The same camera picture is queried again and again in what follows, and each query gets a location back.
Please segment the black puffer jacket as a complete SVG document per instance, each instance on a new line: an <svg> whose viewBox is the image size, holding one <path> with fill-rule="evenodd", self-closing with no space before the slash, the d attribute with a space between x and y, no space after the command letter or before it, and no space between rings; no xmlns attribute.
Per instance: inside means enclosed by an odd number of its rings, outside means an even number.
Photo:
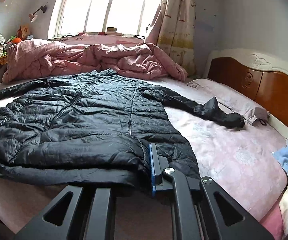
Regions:
<svg viewBox="0 0 288 240"><path fill-rule="evenodd" d="M227 128L243 117L224 113L215 98L196 103L159 85L114 70L53 76L0 90L0 177L35 185L125 184L147 188L149 150L188 177L199 178L190 143L166 107Z"/></svg>

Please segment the pink bed sheet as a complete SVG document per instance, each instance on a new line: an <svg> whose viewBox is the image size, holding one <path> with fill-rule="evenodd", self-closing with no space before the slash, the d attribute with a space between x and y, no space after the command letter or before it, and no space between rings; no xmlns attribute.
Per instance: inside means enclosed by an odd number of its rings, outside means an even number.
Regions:
<svg viewBox="0 0 288 240"><path fill-rule="evenodd" d="M166 109L168 118L191 144L201 176L213 178L257 219L275 239L283 237L279 198L287 176L273 157L286 144L269 125L245 124L241 130ZM0 178L0 239L11 239L61 191ZM135 192L116 205L116 239L170 239L170 208L162 200Z"/></svg>

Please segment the pink pillow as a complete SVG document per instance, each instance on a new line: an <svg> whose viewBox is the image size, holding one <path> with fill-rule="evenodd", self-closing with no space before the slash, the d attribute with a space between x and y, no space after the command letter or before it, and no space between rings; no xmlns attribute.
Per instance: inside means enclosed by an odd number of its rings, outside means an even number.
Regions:
<svg viewBox="0 0 288 240"><path fill-rule="evenodd" d="M229 86L209 79L196 79L186 85L207 91L215 96L219 103L243 116L251 125L258 120L268 122L269 113L264 107Z"/></svg>

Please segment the wooden white headboard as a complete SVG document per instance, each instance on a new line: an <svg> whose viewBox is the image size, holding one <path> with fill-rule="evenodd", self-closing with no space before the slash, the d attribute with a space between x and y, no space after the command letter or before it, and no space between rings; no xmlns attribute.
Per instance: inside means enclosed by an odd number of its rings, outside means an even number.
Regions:
<svg viewBox="0 0 288 240"><path fill-rule="evenodd" d="M250 49L213 50L203 77L264 107L269 124L288 139L288 62Z"/></svg>

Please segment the pink quilted duvet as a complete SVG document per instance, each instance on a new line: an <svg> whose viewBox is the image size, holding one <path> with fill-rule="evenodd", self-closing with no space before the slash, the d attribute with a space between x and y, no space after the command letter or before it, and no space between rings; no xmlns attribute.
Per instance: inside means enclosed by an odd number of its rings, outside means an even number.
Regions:
<svg viewBox="0 0 288 240"><path fill-rule="evenodd" d="M121 44L67 45L58 41L26 40L7 50L8 66L3 83L52 75L72 75L112 69L117 74L142 80L171 76L185 81L186 70L152 43L133 47Z"/></svg>

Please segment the patterned beige curtain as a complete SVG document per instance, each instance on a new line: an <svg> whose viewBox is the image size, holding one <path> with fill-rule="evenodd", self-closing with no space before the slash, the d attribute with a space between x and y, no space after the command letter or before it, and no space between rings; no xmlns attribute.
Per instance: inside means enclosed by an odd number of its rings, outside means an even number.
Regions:
<svg viewBox="0 0 288 240"><path fill-rule="evenodd" d="M156 10L146 43L161 48L189 76L196 74L194 62L195 0L161 0Z"/></svg>

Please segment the books on windowsill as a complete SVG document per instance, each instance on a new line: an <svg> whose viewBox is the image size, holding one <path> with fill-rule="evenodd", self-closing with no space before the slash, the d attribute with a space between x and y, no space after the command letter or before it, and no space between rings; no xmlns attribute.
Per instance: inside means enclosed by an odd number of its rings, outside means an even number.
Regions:
<svg viewBox="0 0 288 240"><path fill-rule="evenodd" d="M105 31L105 35L122 36L123 32L118 32L116 27L107 27L107 30Z"/></svg>

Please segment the orange plush toy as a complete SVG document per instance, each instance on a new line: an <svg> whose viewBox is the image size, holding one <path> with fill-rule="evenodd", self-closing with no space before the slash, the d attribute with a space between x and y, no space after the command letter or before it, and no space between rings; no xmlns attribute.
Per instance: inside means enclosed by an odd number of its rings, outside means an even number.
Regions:
<svg viewBox="0 0 288 240"><path fill-rule="evenodd" d="M13 44L17 44L17 43L19 43L19 42L21 42L22 40L19 38L19 37L15 37L15 38L13 38L12 40L11 40L11 42L13 43Z"/></svg>

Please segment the white framed window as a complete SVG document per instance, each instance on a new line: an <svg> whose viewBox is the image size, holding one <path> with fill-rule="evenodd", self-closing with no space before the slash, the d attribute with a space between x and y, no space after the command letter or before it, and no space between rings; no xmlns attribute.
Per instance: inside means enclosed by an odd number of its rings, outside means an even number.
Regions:
<svg viewBox="0 0 288 240"><path fill-rule="evenodd" d="M147 36L161 0L56 0L48 37L113 31Z"/></svg>

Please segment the pink wall lamp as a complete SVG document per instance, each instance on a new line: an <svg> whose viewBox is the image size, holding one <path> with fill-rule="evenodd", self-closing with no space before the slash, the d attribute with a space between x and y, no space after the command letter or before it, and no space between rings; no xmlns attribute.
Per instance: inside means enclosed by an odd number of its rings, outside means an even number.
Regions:
<svg viewBox="0 0 288 240"><path fill-rule="evenodd" d="M44 6L39 7L39 9L37 9L32 14L29 14L29 19L30 19L31 23L33 23L37 19L37 17L38 17L37 13L39 11L42 11L42 13L44 14L47 11L47 5L45 4Z"/></svg>

